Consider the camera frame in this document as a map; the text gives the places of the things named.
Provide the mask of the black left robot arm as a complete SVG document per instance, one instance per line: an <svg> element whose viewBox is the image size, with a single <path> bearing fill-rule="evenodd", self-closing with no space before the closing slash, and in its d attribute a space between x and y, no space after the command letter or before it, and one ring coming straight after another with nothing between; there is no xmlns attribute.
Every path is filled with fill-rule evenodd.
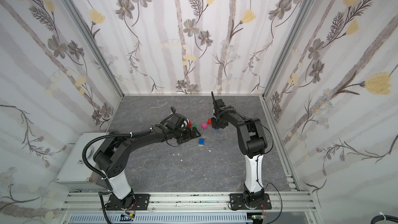
<svg viewBox="0 0 398 224"><path fill-rule="evenodd" d="M105 181L110 197L104 208L128 210L137 205L137 197L125 175L125 167L132 152L151 144L176 140L177 145L181 145L200 137L198 129L192 126L185 116L173 113L149 130L114 132L90 141L85 146L83 155L92 144L103 141L93 155L95 165L91 165L87 158L85 165Z"/></svg>

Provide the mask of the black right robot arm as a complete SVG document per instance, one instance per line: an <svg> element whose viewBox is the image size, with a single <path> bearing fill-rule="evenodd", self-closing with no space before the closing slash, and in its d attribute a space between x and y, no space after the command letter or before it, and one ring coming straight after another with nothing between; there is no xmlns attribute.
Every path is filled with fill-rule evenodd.
<svg viewBox="0 0 398 224"><path fill-rule="evenodd" d="M214 129L224 129L229 124L237 131L238 147L245 156L246 180L243 199L248 207L254 207L265 199L262 182L262 160L267 148L267 140L260 119L251 119L240 114L233 106L225 105L222 99L212 100L214 116L211 125Z"/></svg>

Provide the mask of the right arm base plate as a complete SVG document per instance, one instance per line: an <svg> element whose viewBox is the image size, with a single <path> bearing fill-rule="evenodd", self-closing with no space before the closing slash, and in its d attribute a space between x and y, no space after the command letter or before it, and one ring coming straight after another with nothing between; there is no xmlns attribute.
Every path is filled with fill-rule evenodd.
<svg viewBox="0 0 398 224"><path fill-rule="evenodd" d="M229 194L229 208L238 210L271 210L272 204L269 195L264 192L254 194L235 193Z"/></svg>

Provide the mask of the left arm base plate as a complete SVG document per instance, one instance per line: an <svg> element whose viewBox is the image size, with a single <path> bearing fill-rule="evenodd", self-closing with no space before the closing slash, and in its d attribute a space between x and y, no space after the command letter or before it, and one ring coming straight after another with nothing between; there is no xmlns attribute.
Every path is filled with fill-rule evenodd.
<svg viewBox="0 0 398 224"><path fill-rule="evenodd" d="M105 209L110 211L146 211L150 196L150 194L129 194L121 200L114 195L110 195L105 202Z"/></svg>

